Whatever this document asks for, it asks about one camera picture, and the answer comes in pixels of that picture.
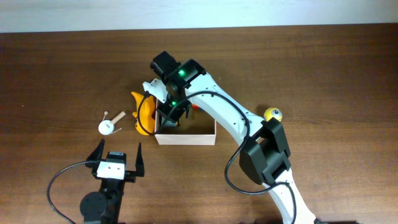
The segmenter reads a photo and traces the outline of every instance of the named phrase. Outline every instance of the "cable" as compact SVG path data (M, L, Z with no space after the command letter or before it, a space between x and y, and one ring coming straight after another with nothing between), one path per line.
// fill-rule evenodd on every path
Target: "cable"
M55 208L54 203L52 203L51 198L50 198L50 189L51 189L51 185L52 183L55 181L55 179L62 174L63 172L65 172L66 170L78 166L78 165L83 165L83 164L89 164L89 163L95 163L96 161L84 161L84 162L78 162L76 164L72 164L70 166L67 166L65 168L63 168L61 171L57 172L52 179L50 180L49 186L47 187L47 200L49 201L50 206L52 207L52 209L58 214L60 215L62 218L66 219L69 223L72 224L76 224L74 221L72 221L70 218L68 218L66 215L64 215L63 213L61 213L57 208Z
M228 102L233 108L235 108L236 111L238 111L238 113L242 116L243 120L245 121L245 125L246 125L246 127L247 127L247 132L246 132L245 137L243 138L243 142L242 142L241 145L238 147L238 149L235 151L235 153L231 156L231 158L229 159L228 163L227 163L226 166L225 166L224 177L225 177L225 180L226 180L226 182L228 183L228 185L229 185L230 187L232 187L234 190L236 190L236 191L238 191L238 192L240 192L240 193L243 193L243 194L248 194L248 195L259 195L259 194L264 194L264 193L266 193L266 192L268 192L268 191L274 189L275 187L278 187L278 186L280 186L280 185L285 185L285 186L289 189L290 194L291 194L291 196L292 196L293 209L294 209L294 211L293 211L293 220L292 220L292 224L294 224L294 223L295 223L295 220L296 220L296 217L297 217L297 205L296 205L296 199L295 199L295 196L294 196L293 189L292 189L292 187L290 186L290 184L289 184L288 182L278 182L278 183L275 183L274 185L272 185L272 186L270 186L270 187L268 187L268 188L266 188L266 189L264 189L264 190L260 190L260 191L257 191L257 192L248 192L248 191L245 191L245 190L242 190L242 189L237 188L237 186L235 186L235 185L229 180L229 177L228 177L229 168L231 167L231 164L232 164L233 161L235 160L236 156L238 156L238 154L242 151L243 147L246 145L246 143L247 143L247 141L248 141L248 139L249 139L249 137L250 137L250 122L249 122L248 118L245 116L245 114L243 113L243 111L242 111L238 106L236 106L236 104L233 103L233 102L232 102L230 99L228 99L227 97L225 97L225 96L223 96L223 95L221 95L221 94L219 94L219 93L217 93L217 92L214 92L214 91L198 91L198 92L196 92L196 93L192 93L191 95L186 96L184 99L180 100L180 101L173 107L173 109L169 112L169 114L168 114L166 117L164 117L164 121L163 121L162 125L160 125L159 129L158 129L156 132L150 133L150 132L148 132L148 131L142 126L141 121L140 121L140 118L139 118L139 112L140 112L140 110L141 110L142 103L144 102L144 100L145 100L146 98L148 98L148 97L150 96L150 93L149 93L148 91L146 91L146 92L145 92L145 95L144 95L144 98L142 99L141 103L140 103L139 106L138 106L138 110L137 110L137 120L138 120L138 123L139 123L140 127L142 128L142 130L145 131L147 134L149 134L149 135L158 134L158 133L164 128L164 125L165 125L166 122L170 119L171 115L173 114L173 112L175 111L175 109L178 108L178 106L180 106L182 103L188 101L190 98L192 98L192 97L194 97L194 96L203 95L203 94L211 94L212 96L218 96L218 97L222 98L223 100L227 101L227 102Z

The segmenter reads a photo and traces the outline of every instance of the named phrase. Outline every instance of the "orange object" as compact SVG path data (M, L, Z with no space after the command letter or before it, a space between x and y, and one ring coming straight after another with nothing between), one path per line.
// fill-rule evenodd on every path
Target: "orange object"
M138 107L144 96L133 91L131 92L131 94L136 99L137 111L138 111ZM147 130L150 133L153 133L155 131L155 119L152 118L152 114L154 113L155 109L156 105L154 97L150 96L144 100L139 112L139 120L141 121L142 127L144 127L145 130ZM132 115L135 118L137 118L137 111L132 112ZM148 135L144 130L142 130L141 126L138 123L138 120L136 120L136 129L140 134Z

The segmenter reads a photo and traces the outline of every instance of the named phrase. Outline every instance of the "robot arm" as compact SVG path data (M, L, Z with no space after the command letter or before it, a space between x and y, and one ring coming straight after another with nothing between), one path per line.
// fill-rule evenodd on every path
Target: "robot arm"
M155 79L151 83L144 83L144 89L163 102L163 105L158 107L158 112L164 116L169 114L176 102L199 91L217 92L238 106L245 113L250 125L250 138L239 158L242 170L253 182L265 187L276 182L288 182L294 192L297 205L296 223L314 223L316 220L314 214L307 208L295 186L288 160L289 146L282 124L278 120L271 119L266 122L264 118L248 111L225 93L211 75L192 59L181 65L167 52L162 52L154 58L150 67L162 81ZM239 145L243 142L247 126L240 113L228 102L210 94L193 96L189 101L217 120ZM189 104L182 104L174 114L171 114L171 120L179 119L188 107ZM294 203L288 188L281 185L272 189L270 194L282 214L284 224L292 223Z

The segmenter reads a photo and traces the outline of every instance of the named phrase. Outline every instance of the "brown table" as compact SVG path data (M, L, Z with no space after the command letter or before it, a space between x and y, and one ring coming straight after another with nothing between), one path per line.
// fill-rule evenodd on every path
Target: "brown table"
M120 221L236 223L280 218L269 195L232 190L224 166L237 148L219 125L215 146L159 146L134 127L130 91L155 78L163 50L194 58L247 109L280 108L294 178L323 220L398 219L398 24L0 34L0 222L66 223L45 189L84 161L103 111L127 111L105 152L142 143L146 176L126 184ZM255 190L236 162L231 179ZM100 182L79 167L53 185L80 223L80 200Z

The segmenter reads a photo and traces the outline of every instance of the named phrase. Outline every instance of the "wooden handle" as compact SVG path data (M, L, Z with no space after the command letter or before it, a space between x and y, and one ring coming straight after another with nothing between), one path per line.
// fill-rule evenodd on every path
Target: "wooden handle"
M124 111L120 112L115 118L112 119L111 124L116 124L126 113Z

